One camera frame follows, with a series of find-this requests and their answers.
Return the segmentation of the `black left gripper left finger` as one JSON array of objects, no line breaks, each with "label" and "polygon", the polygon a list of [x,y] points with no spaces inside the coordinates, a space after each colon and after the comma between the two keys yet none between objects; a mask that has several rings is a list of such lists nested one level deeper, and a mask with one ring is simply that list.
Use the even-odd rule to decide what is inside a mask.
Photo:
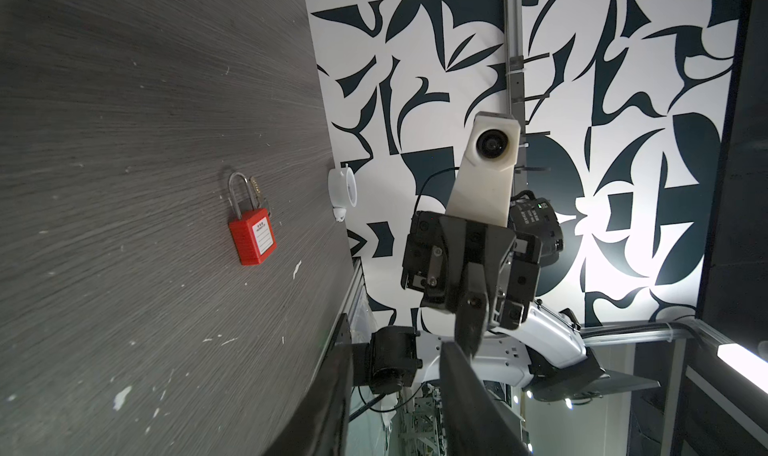
[{"label": "black left gripper left finger", "polygon": [[325,358],[293,416],[265,451],[267,455],[343,455],[350,416],[353,351],[343,313]]}]

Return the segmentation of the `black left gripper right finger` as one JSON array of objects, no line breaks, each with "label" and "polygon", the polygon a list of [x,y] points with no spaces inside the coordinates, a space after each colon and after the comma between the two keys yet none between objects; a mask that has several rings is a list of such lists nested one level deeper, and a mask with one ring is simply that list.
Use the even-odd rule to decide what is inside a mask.
[{"label": "black left gripper right finger", "polygon": [[448,455],[527,455],[513,415],[492,399],[454,342],[441,345],[439,376]]}]

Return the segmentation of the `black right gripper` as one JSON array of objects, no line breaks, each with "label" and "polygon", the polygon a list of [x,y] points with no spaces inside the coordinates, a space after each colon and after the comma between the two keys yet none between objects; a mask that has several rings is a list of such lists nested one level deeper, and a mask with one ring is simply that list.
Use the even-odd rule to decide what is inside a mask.
[{"label": "black right gripper", "polygon": [[454,340],[474,358],[488,329],[526,322],[538,284],[542,241],[512,228],[435,212],[411,218],[400,285],[421,305],[454,313]]}]

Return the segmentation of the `red padlock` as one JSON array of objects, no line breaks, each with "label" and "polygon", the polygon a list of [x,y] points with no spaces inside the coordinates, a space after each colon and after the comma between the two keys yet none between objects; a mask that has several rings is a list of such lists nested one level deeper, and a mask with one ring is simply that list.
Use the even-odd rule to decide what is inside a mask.
[{"label": "red padlock", "polygon": [[[242,211],[235,194],[235,182],[241,180],[246,188],[250,209]],[[277,249],[277,241],[270,221],[270,207],[259,208],[250,186],[250,178],[233,172],[227,181],[230,202],[235,217],[228,227],[239,261],[243,266],[257,266]]]}]

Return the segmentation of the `brass key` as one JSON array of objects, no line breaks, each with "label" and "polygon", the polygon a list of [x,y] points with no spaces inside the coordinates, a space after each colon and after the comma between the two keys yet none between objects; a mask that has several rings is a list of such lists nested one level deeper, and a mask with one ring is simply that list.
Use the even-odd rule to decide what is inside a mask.
[{"label": "brass key", "polygon": [[251,177],[250,178],[250,186],[251,186],[251,189],[253,191],[253,194],[254,194],[254,197],[256,199],[256,202],[258,204],[258,207],[259,208],[267,208],[268,207],[268,203],[267,203],[266,199],[264,198],[264,196],[263,196],[263,194],[262,194],[262,192],[260,190],[260,187],[259,187],[255,177]]}]

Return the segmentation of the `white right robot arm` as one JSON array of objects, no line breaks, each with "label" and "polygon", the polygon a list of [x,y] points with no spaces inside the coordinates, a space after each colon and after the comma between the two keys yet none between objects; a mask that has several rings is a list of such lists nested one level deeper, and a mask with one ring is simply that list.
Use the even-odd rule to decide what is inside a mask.
[{"label": "white right robot arm", "polygon": [[589,399],[653,388],[653,380],[610,373],[598,363],[572,311],[553,312],[536,292],[540,270],[563,249],[549,200],[517,194],[511,221],[496,226],[419,210],[411,218],[401,285],[420,305],[455,317],[455,343],[478,369],[485,335],[497,337],[497,361],[510,386],[542,402]]}]

